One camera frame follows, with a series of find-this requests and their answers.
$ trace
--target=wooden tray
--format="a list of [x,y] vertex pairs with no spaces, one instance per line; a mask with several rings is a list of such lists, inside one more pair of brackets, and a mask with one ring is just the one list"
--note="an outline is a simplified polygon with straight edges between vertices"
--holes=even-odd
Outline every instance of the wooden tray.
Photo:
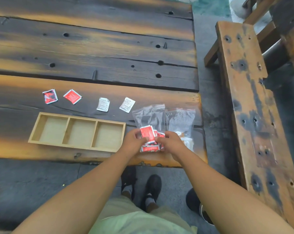
[[117,152],[126,123],[40,112],[29,143]]

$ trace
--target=plastic bag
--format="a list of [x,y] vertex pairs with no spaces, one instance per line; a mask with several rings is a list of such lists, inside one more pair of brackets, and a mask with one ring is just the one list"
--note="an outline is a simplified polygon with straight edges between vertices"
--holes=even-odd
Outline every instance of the plastic bag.
[[150,105],[132,112],[137,128],[140,128],[143,137],[149,141],[142,146],[142,152],[160,150],[161,145],[154,141],[156,136],[165,137],[165,105]]
[[195,109],[175,108],[165,110],[166,130],[173,131],[181,138],[186,147],[193,151],[193,121],[196,116]]

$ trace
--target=white sock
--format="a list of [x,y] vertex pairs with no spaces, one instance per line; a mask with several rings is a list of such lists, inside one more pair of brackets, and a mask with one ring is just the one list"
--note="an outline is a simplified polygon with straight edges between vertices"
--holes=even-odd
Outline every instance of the white sock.
[[146,208],[147,208],[147,207],[149,206],[149,204],[151,204],[151,203],[156,203],[156,202],[154,201],[153,198],[148,197],[148,198],[146,199],[146,201],[145,201]]
[[124,192],[124,191],[127,191],[129,193],[129,195],[131,196],[132,195],[132,192],[133,192],[132,185],[129,185],[129,186],[124,187],[124,189],[122,190],[122,192]]

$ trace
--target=shorts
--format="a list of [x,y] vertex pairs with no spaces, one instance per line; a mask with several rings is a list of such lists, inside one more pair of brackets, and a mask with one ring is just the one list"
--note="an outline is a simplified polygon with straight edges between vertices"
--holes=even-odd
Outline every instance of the shorts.
[[[108,200],[97,220],[102,220],[107,217],[123,215],[136,211],[142,210],[136,207],[136,205],[132,201],[130,201],[129,198],[120,195],[119,197]],[[161,206],[157,209],[154,209],[149,214],[168,220],[176,225],[179,225],[189,232],[197,233],[197,227],[190,227],[175,211],[173,211],[168,206]]]

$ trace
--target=person's right arm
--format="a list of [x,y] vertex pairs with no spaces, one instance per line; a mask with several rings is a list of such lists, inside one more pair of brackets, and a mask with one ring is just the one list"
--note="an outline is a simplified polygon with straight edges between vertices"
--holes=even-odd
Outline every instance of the person's right arm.
[[254,195],[224,177],[170,131],[156,137],[184,168],[198,198],[221,234],[294,234],[294,229]]

